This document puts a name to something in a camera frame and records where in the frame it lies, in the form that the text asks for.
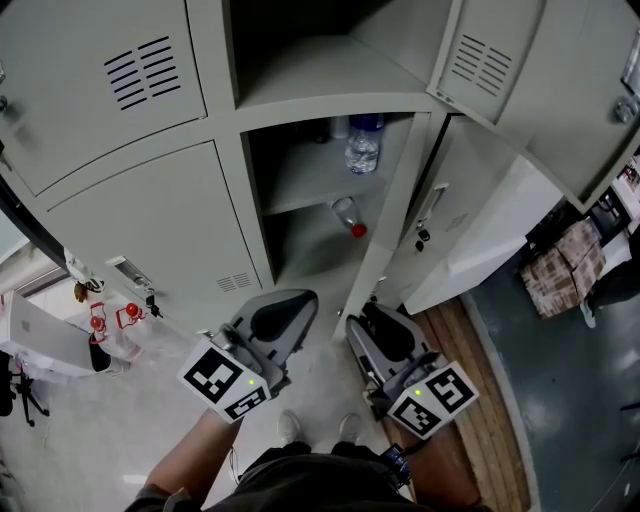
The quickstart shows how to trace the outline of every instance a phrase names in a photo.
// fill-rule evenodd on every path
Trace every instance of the plastic bottle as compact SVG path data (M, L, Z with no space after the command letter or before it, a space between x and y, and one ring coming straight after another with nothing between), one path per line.
M370 174L378 165L384 115L351 116L349 125L349 142L345 152L347 166L356 174Z
M351 197L333 201L330 208L354 237L360 238L367 234L367 226L360 219L358 207Z
M329 121L329 135L333 139L346 139L349 136L349 116L332 117Z

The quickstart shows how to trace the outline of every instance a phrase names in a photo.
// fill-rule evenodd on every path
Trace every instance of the locker vent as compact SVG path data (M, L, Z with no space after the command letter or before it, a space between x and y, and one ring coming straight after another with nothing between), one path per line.
M463 35L451 72L497 97L510 68L510 57L478 39Z
M169 36L150 41L104 63L120 110L180 89Z
M238 274L237 276L233 276L233 280L238 288L251 286L251 279L249 279L247 274Z
M231 290L236 289L236 285L233 284L233 280L230 277L225 277L224 279L218 279L218 286L222 288L223 292L230 292Z
M216 281L223 292L230 292L238 288L251 286L251 279L247 274L238 274L231 277L225 277Z

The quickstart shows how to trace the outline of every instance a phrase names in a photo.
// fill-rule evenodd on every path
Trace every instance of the cardboard box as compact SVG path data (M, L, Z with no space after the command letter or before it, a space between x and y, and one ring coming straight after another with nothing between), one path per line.
M546 253L521 271L525 287L542 318L580 304L602 272L604 253L591 221L571 226Z

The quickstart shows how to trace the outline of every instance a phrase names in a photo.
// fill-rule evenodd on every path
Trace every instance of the desk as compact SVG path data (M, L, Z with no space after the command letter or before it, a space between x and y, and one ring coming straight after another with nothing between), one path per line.
M620 199L631 219L640 219L640 187L632 190L627 179L622 176L611 182L611 189Z

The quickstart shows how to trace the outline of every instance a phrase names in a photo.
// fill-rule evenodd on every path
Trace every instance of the locker lock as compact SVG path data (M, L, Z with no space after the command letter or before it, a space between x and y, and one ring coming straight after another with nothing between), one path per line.
M421 229L420 231L418 231L418 236L423 242L428 242L429 240L431 240L431 235L426 229Z
M147 308L149 308L149 311L151 312L151 314L158 318L164 318L162 316L162 313L160 313L160 308L156 305L156 296L155 295L149 295L146 299L146 306Z

